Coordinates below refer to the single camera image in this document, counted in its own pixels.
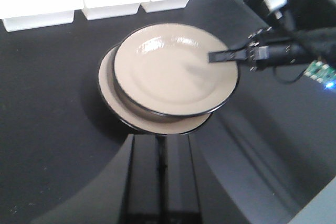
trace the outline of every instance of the black countertop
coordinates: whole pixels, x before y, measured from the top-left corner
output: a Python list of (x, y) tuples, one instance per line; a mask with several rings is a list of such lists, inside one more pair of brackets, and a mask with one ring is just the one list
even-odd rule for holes
[[(0, 223), (29, 223), (92, 181), (128, 133), (98, 92), (99, 60), (139, 27), (177, 22), (227, 46), (264, 25), (239, 0), (7, 33), (0, 27)], [(281, 69), (295, 76), (304, 66)], [(238, 89), (196, 133), (251, 223), (287, 223), (336, 174), (336, 96), (302, 78), (241, 68)]]

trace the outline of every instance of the circuit board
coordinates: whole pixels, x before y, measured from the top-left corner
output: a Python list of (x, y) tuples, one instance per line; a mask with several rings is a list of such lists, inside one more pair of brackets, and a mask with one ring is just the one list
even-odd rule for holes
[(304, 75), (324, 84), (326, 88), (336, 88), (336, 70), (322, 61), (313, 61)]

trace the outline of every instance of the beige plate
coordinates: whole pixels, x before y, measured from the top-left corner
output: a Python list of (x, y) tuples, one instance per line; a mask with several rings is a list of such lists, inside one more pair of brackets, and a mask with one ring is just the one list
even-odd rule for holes
[(154, 113), (209, 113), (224, 104), (237, 84), (235, 62), (208, 63), (208, 52), (225, 49), (218, 38), (196, 27), (148, 26), (120, 45), (115, 78), (133, 102)]
[(180, 134), (190, 132), (203, 124), (210, 114), (192, 118), (174, 118), (159, 116), (128, 102), (126, 106), (115, 89), (112, 73), (112, 62), (116, 48), (110, 50), (103, 58), (98, 73), (100, 92), (108, 106), (127, 125), (155, 134)]

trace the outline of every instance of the black cable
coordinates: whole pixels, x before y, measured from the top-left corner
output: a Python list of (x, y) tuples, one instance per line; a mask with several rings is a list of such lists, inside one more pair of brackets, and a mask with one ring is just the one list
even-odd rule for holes
[(278, 76), (278, 74), (277, 74), (277, 67), (273, 67), (273, 76), (274, 76), (274, 78), (278, 82), (280, 82), (282, 84), (293, 84), (293, 83), (297, 82), (298, 80), (300, 80), (304, 73), (305, 73), (305, 70), (302, 71), (301, 73), (299, 73), (299, 75), (296, 76), (295, 79), (293, 79), (293, 80), (284, 80), (284, 79), (282, 79), (282, 78), (280, 78)]

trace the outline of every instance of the sink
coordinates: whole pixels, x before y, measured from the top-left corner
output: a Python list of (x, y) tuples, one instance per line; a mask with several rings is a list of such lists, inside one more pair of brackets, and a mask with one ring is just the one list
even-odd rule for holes
[[(264, 0), (243, 0), (266, 24), (274, 25), (274, 19), (262, 15)], [(297, 30), (313, 30), (336, 27), (336, 4), (332, 0), (288, 0), (285, 7), (292, 14)]]

